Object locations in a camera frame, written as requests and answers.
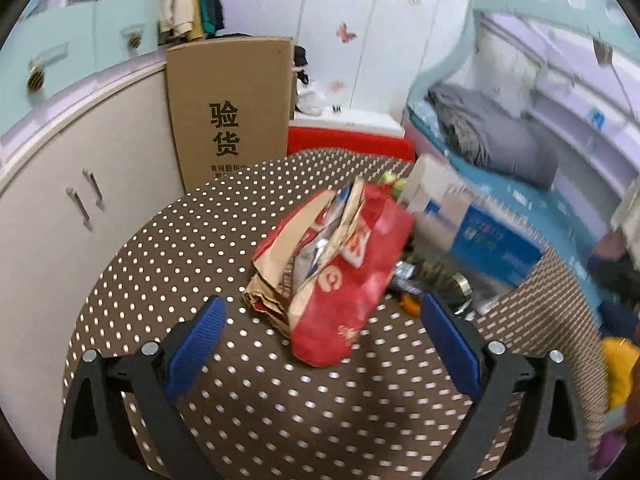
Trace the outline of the brown polka dot tablecloth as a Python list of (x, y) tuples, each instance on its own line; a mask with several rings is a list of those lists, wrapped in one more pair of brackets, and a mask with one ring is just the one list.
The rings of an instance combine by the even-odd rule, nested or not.
[(122, 245), (70, 340), (61, 479), (588, 479), (605, 378), (572, 271), (467, 206), (408, 281), (400, 160), (314, 150), (196, 188)]

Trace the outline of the red snack bag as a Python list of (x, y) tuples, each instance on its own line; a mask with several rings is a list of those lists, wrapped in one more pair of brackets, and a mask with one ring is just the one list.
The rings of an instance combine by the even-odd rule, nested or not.
[(257, 247), (244, 292), (313, 367), (346, 359), (390, 284), (413, 226), (387, 184), (321, 190)]

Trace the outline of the teal quilted bed cover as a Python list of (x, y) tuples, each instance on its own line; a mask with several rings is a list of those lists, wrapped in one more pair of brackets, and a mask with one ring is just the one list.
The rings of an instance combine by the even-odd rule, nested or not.
[(592, 211), (574, 206), (572, 199), (579, 193), (562, 172), (555, 175), (551, 188), (540, 190), (473, 166), (446, 148), (439, 135), (432, 131), (434, 119), (431, 112), (416, 114), (405, 110), (402, 125), (418, 154), (430, 152), (442, 156), (474, 190), (489, 196), (502, 210), (535, 229), (573, 272), (592, 312), (597, 312), (602, 302), (617, 299), (612, 292), (597, 285), (588, 272), (588, 260), (602, 232), (590, 229), (594, 219)]

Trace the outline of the brown cardboard box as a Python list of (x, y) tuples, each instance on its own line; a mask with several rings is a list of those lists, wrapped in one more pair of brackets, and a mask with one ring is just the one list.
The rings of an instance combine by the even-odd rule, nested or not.
[(224, 37), (166, 51), (172, 133), (184, 189), (288, 150), (294, 44)]

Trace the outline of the white wardrobe doors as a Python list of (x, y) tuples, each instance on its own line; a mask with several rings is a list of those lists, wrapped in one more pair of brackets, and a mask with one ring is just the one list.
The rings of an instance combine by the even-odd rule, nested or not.
[(400, 117), (421, 70), (447, 52), (466, 0), (222, 0), (227, 32), (306, 50), (329, 105)]

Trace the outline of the grey folded blanket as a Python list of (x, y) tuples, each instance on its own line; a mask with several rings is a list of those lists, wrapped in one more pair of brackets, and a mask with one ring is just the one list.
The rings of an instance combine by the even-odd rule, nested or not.
[(433, 107), (439, 135), (466, 162), (548, 190), (559, 159), (529, 124), (497, 101), (456, 84), (436, 84), (425, 102)]

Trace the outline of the white plastic bag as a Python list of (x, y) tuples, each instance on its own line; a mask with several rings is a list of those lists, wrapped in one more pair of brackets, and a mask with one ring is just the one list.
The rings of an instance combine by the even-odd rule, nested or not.
[(326, 96), (317, 81), (297, 81), (296, 110), (308, 116), (320, 116), (326, 108)]

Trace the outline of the dark blue plush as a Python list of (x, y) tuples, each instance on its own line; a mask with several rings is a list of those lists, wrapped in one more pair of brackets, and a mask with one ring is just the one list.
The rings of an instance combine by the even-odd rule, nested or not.
[(626, 338), (636, 346), (639, 344), (639, 318), (631, 310), (604, 300), (598, 307), (603, 337)]

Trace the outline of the blue white carton box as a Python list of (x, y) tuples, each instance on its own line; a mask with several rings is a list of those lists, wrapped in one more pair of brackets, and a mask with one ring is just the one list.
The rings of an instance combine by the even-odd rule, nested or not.
[(416, 220), (417, 240), (510, 289), (526, 280), (546, 250), (542, 237), (516, 214), (431, 154), (414, 164), (399, 203)]

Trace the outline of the white cabinet with drawers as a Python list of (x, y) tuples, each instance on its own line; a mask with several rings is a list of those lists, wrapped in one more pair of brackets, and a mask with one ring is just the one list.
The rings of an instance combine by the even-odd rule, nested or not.
[(1, 50), (1, 407), (53, 460), (78, 312), (120, 246), (182, 191), (156, 0), (17, 24)]

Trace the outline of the teal bunk bed frame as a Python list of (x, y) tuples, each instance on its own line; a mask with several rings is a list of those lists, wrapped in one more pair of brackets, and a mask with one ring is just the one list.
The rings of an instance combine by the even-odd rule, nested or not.
[(566, 29), (638, 62), (638, 32), (630, 21), (614, 21), (612, 9), (620, 10), (615, 0), (468, 0), (457, 44), (438, 64), (416, 76), (408, 94), (405, 118), (416, 114), (416, 108), (434, 84), (462, 70), (476, 51), (477, 27), (487, 14), (510, 15)]

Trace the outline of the red storage bench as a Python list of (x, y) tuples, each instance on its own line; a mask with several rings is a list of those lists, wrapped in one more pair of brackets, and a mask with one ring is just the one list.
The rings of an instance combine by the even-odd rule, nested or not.
[(288, 127), (288, 154), (319, 148), (341, 148), (367, 155), (382, 155), (407, 162), (416, 159), (412, 143), (406, 138), (382, 134), (319, 127)]

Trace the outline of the hanging clothes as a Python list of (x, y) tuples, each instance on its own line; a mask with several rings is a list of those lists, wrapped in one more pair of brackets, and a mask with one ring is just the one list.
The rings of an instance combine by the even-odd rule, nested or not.
[(160, 43), (210, 39), (224, 29), (221, 0), (160, 0)]

